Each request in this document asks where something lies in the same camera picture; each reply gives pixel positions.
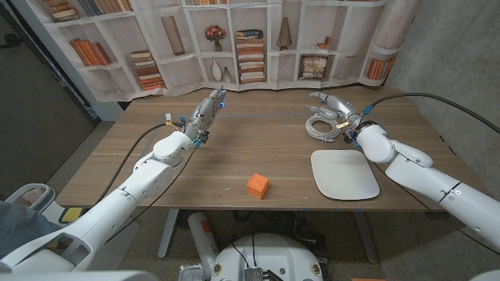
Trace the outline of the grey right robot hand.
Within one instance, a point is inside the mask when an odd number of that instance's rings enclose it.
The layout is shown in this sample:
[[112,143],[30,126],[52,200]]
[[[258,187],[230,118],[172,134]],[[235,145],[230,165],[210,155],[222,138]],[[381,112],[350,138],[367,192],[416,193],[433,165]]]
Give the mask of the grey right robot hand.
[[325,119],[337,120],[339,123],[347,123],[347,126],[352,131],[359,131],[358,127],[362,122],[363,114],[350,102],[322,92],[312,92],[309,96],[319,99],[327,108],[306,105],[306,110],[315,112]]

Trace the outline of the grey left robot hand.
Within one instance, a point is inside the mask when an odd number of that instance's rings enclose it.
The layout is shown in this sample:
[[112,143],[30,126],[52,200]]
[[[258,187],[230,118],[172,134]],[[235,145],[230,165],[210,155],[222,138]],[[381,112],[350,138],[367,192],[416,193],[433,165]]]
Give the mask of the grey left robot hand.
[[223,85],[213,90],[194,110],[189,121],[185,125],[184,134],[193,142],[207,131],[213,124],[217,113],[224,107],[226,90]]

